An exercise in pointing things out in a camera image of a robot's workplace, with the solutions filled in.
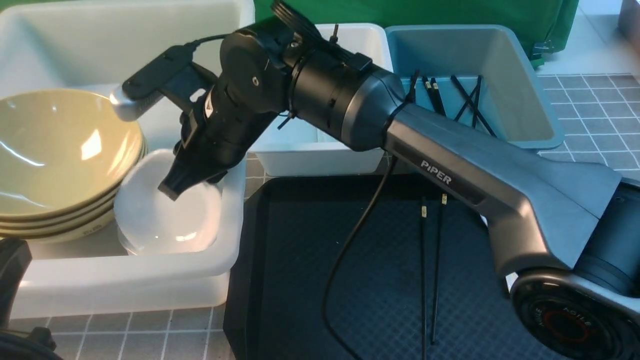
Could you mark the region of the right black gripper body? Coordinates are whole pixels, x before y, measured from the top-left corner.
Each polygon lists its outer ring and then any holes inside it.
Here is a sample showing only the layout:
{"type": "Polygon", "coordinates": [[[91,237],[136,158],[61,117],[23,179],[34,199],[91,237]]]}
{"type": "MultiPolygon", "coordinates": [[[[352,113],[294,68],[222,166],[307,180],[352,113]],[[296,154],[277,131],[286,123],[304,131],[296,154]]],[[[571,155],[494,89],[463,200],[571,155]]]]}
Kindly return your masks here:
{"type": "Polygon", "coordinates": [[[158,190],[175,201],[198,184],[221,182],[278,116],[278,111],[254,111],[229,89],[228,80],[218,80],[183,123],[179,148],[158,190]]]}

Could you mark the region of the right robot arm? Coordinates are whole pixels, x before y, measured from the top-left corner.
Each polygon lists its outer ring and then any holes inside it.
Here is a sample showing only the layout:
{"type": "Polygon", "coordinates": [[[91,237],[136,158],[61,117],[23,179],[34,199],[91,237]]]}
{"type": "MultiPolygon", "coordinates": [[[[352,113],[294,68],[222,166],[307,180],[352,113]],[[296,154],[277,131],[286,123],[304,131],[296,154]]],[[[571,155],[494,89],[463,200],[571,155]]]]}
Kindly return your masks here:
{"type": "Polygon", "coordinates": [[[576,360],[639,358],[639,182],[599,162],[555,161],[414,104],[400,78],[274,13],[226,35],[222,72],[189,118],[158,189],[170,199],[222,176],[282,112],[355,151],[381,148],[487,221],[513,308],[576,360]]]}

